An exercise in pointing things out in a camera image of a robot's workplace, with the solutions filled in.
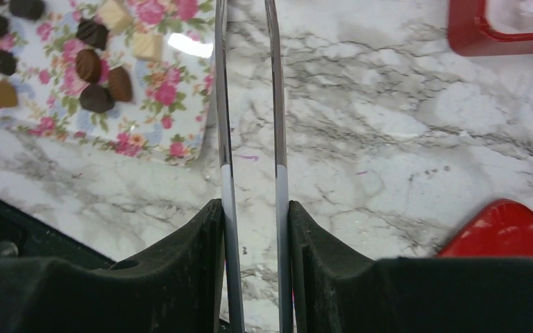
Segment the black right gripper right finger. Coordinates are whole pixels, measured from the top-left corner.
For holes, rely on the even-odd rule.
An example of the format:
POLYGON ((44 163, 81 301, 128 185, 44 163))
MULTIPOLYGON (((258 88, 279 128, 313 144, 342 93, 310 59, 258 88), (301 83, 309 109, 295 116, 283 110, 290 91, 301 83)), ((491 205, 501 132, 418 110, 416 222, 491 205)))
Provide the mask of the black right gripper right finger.
POLYGON ((533 332, 533 259, 373 260, 289 204, 299 332, 533 332))

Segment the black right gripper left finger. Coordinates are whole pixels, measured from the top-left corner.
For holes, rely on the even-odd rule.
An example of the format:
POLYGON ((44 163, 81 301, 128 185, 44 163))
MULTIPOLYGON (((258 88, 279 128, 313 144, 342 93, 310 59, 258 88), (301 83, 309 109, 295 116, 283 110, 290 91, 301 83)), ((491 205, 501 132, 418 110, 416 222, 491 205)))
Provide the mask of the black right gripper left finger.
POLYGON ((0 332, 218 332, 223 209, 111 263, 0 210, 0 332))

